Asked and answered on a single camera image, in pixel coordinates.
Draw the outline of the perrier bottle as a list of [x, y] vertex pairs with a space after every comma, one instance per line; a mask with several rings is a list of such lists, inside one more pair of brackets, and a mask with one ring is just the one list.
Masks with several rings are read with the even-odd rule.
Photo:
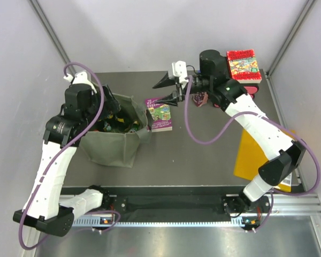
[[131, 128], [129, 129], [129, 133], [135, 133], [139, 130], [139, 127], [140, 127], [140, 123], [138, 120], [135, 120], [132, 125], [131, 125]]

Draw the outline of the green canvas bag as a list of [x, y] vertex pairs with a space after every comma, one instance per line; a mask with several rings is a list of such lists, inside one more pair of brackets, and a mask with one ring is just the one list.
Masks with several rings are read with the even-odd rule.
[[[80, 140], [88, 159], [100, 165], [131, 168], [141, 143], [151, 137], [153, 119], [146, 105], [138, 104], [131, 96], [114, 94], [120, 111], [112, 118], [97, 120]], [[138, 120], [139, 130], [129, 133]]]

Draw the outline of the blue juice carton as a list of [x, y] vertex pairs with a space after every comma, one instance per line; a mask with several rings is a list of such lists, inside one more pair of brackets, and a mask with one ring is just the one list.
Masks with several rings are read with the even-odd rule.
[[201, 107], [207, 103], [208, 94], [207, 94], [207, 92], [195, 93], [192, 96], [192, 100], [193, 100], [196, 107]]

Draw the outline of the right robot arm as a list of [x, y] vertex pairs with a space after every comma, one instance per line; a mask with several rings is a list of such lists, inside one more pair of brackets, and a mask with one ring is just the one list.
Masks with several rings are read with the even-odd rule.
[[278, 186], [299, 166], [305, 148], [301, 142], [292, 139], [267, 120], [245, 87], [231, 77], [227, 57], [210, 49], [201, 52], [199, 60], [200, 71], [195, 75], [188, 75], [187, 65], [183, 61], [171, 64], [166, 75], [153, 88], [175, 85], [176, 89], [158, 100], [158, 103], [176, 106], [192, 94], [206, 92], [211, 102], [235, 118], [258, 143], [267, 161], [226, 207], [237, 213], [253, 211], [265, 193]]

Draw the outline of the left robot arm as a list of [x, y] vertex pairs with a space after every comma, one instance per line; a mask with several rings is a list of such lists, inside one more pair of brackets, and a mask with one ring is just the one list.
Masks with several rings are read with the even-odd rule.
[[101, 118], [106, 99], [114, 99], [107, 86], [75, 82], [66, 89], [60, 113], [45, 126], [42, 157], [32, 192], [23, 208], [13, 214], [19, 228], [28, 226], [63, 237], [80, 216], [94, 209], [105, 212], [110, 208], [108, 191], [96, 185], [67, 201], [59, 200], [70, 161], [81, 138]]

